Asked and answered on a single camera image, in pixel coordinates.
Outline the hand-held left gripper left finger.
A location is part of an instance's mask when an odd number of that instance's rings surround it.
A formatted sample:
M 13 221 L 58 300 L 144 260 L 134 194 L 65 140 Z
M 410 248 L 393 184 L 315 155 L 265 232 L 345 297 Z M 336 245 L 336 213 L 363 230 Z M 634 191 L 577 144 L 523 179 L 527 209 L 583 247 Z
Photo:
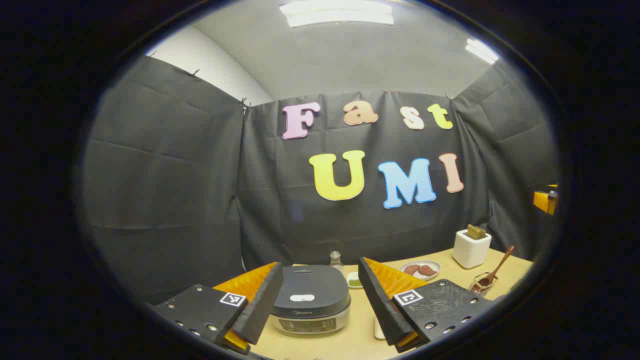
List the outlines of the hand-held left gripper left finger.
M 191 285 L 150 309 L 190 337 L 247 355 L 259 341 L 283 282 L 283 266 L 276 261 L 218 285 Z

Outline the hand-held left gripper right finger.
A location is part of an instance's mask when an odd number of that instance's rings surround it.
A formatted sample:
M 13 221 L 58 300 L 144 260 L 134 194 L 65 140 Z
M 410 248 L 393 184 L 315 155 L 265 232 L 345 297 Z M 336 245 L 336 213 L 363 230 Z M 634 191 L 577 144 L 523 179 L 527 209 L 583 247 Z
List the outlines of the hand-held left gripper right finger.
M 387 344 L 398 353 L 464 330 L 494 305 L 448 279 L 426 282 L 366 257 L 358 260 L 358 277 Z

